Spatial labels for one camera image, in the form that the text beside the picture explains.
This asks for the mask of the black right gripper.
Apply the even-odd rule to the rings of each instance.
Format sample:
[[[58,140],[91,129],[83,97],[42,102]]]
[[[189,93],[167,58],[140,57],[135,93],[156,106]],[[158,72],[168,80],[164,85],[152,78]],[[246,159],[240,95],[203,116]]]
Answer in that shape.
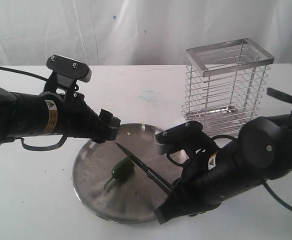
[[[206,202],[204,190],[191,183],[192,177],[197,173],[198,164],[196,162],[188,159],[182,164],[180,178],[174,181],[172,191],[154,210],[154,215],[160,224],[182,216],[193,217],[203,214],[221,205],[220,202]]]

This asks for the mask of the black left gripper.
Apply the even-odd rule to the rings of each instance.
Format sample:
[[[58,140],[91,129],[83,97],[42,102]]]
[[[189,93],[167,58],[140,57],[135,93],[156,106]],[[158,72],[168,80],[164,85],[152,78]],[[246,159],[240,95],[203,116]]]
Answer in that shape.
[[[60,95],[62,109],[55,133],[69,138],[91,139],[102,144],[116,139],[121,120],[111,112],[101,109],[95,113],[84,101],[84,95],[74,92]]]

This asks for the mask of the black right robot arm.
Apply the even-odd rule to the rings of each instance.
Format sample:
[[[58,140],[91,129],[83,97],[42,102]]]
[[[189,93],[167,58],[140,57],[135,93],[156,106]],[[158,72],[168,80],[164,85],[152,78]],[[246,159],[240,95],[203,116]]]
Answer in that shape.
[[[266,93],[292,104],[291,95],[273,88]],[[181,176],[154,211],[161,224],[214,210],[223,201],[292,171],[292,111],[247,122],[223,147],[197,121],[167,129],[155,138],[160,154],[169,157],[183,150],[188,155]]]

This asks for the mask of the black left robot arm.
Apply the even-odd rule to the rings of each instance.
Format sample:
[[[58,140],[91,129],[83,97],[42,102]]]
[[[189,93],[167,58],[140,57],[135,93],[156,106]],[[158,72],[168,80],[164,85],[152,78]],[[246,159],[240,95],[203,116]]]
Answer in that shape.
[[[116,139],[120,119],[102,109],[96,114],[84,95],[68,89],[64,94],[39,95],[9,92],[0,87],[0,145],[20,140],[26,150],[46,152],[60,148],[67,138],[90,139],[97,144]],[[26,137],[61,136],[49,146],[25,144]]]

